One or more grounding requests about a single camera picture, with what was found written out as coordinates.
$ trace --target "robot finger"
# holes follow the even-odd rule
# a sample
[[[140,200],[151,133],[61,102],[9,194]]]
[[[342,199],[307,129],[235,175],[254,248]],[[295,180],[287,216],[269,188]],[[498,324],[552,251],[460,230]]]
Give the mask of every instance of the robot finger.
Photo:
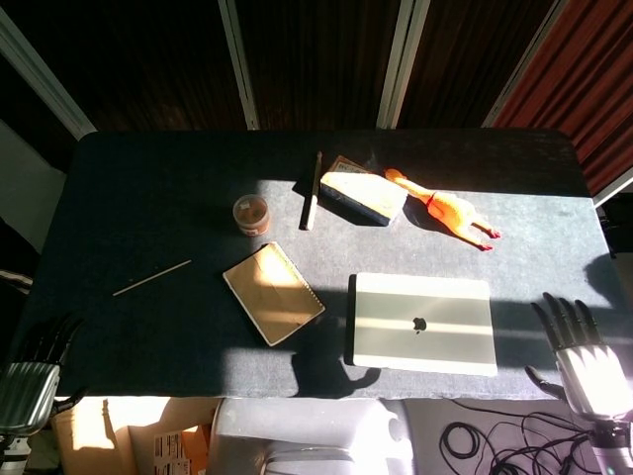
[[[22,343],[22,350],[18,355],[19,361],[37,361],[45,334],[45,324],[38,323],[31,327]]]
[[[602,337],[597,330],[597,323],[595,318],[591,314],[591,310],[585,305],[582,300],[577,300],[576,306],[579,308],[585,319],[585,325],[587,326],[587,338],[589,342],[593,344],[603,344]]]
[[[88,388],[83,387],[70,396],[68,399],[64,399],[63,401],[54,401],[52,403],[52,408],[50,408],[50,418],[54,418],[57,414],[63,413],[64,411],[68,411],[69,409],[74,408],[86,395],[88,394]]]
[[[588,338],[585,335],[585,331],[583,330],[583,323],[581,322],[581,319],[576,313],[576,310],[574,310],[574,306],[565,299],[561,298],[558,300],[561,302],[561,304],[563,305],[563,308],[567,312],[567,315],[569,317],[569,322],[572,327],[572,335],[574,337],[576,344],[588,343]]]
[[[69,320],[70,314],[65,314],[49,323],[48,330],[45,333],[45,338],[42,343],[42,351],[39,361],[53,363],[52,354],[54,353],[57,339],[63,332],[64,328],[68,325]]]
[[[546,381],[533,366],[525,366],[525,373],[538,389],[543,391],[545,394],[549,394],[553,398],[567,403],[567,395],[565,394],[563,386]]]
[[[55,347],[52,349],[51,362],[54,364],[63,365],[66,361],[66,355],[68,354],[68,348],[72,343],[77,331],[83,325],[83,320],[78,320],[71,325],[67,325],[64,331],[59,334]]]
[[[569,325],[567,325],[567,319],[565,318],[565,314],[561,311],[561,308],[558,305],[558,302],[554,297],[552,297],[547,292],[543,292],[543,297],[547,301],[550,309],[552,310],[552,314],[556,319],[556,324],[558,326],[558,332],[561,336],[561,341],[563,347],[569,347],[574,345],[574,337],[572,336],[572,332],[570,331]]]
[[[554,328],[554,324],[552,324],[552,321],[550,320],[548,315],[537,304],[531,304],[531,305],[532,305],[532,309],[534,310],[539,320],[541,321],[541,325],[543,326],[543,329],[545,329],[545,334],[547,335],[547,339],[550,342],[550,346],[552,347],[552,350],[558,351],[563,346],[561,345],[561,342],[558,339],[558,335],[556,334],[556,329]]]

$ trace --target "dark wooden wall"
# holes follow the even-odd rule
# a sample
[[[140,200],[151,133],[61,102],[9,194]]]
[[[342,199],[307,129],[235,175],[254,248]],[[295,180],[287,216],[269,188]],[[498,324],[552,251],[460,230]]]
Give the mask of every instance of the dark wooden wall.
[[[399,127],[479,127],[552,3],[431,1]]]
[[[577,0],[571,7],[495,126],[563,132],[595,195],[633,167],[633,2]]]
[[[0,4],[98,130],[245,129],[218,2]]]
[[[480,126],[552,2],[432,0],[399,127]],[[0,6],[98,130],[246,129],[216,0]],[[400,0],[236,6],[261,129],[375,127]]]
[[[238,0],[264,130],[372,129],[400,0]]]

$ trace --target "red curtain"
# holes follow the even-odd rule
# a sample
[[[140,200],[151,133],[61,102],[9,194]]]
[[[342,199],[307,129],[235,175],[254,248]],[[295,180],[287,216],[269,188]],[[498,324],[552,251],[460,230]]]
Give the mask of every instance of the red curtain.
[[[633,1],[570,0],[495,127],[565,133],[592,195],[631,168]]]

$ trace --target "notebook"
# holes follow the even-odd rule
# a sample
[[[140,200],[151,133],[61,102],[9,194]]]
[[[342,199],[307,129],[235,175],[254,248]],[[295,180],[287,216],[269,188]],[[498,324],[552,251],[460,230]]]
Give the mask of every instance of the notebook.
[[[277,242],[266,244],[223,278],[270,346],[325,310]]]
[[[495,376],[488,283],[358,274],[353,362],[369,367]]]

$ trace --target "notebook spiral binding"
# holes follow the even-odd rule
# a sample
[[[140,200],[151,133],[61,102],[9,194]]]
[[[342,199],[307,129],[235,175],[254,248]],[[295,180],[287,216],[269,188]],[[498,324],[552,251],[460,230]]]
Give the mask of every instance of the notebook spiral binding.
[[[321,310],[322,311],[325,310],[325,305],[323,304],[323,302],[320,300],[319,297],[317,297],[317,294],[315,294],[315,291],[308,284],[304,276],[301,275],[301,272],[299,272],[299,269],[297,268],[295,263],[292,260],[290,260],[290,257],[288,257],[286,252],[284,252],[284,249],[281,248],[281,246],[277,243],[277,241],[271,242],[270,245],[273,246],[273,248],[275,249],[275,252],[277,252],[277,254],[284,260],[284,262],[286,262],[286,265],[289,267],[289,270],[293,273],[295,277],[297,277],[297,280],[299,280],[304,285],[304,287],[306,287],[308,292],[310,292],[310,294],[313,296],[316,302],[320,305]]]

